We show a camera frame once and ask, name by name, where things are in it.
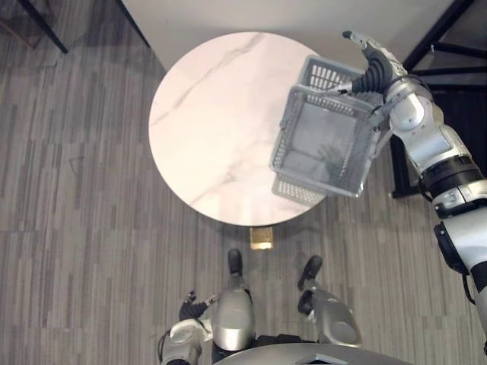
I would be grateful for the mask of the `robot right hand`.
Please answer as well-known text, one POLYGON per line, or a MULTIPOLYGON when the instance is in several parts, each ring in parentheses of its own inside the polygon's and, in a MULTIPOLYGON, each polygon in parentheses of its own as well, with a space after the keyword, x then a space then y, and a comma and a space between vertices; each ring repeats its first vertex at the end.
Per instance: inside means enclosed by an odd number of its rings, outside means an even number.
POLYGON ((407 70, 385 47, 373 38, 352 30, 342 32, 342 36, 360 46, 362 55, 368 62, 368 68, 358 78, 335 86, 336 94, 357 94, 375 92, 383 94, 396 80, 407 76, 407 70))

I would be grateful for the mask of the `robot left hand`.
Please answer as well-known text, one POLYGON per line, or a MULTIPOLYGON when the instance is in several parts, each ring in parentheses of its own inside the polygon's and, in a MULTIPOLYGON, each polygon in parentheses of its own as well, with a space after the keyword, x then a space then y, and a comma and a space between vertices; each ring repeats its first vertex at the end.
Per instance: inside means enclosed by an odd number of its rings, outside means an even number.
POLYGON ((191 290, 180 307, 178 315, 180 321, 186 319, 199 319, 205 311, 218 300, 218 295, 211 295, 209 298, 201 302, 197 302, 196 299, 196 292, 191 290))

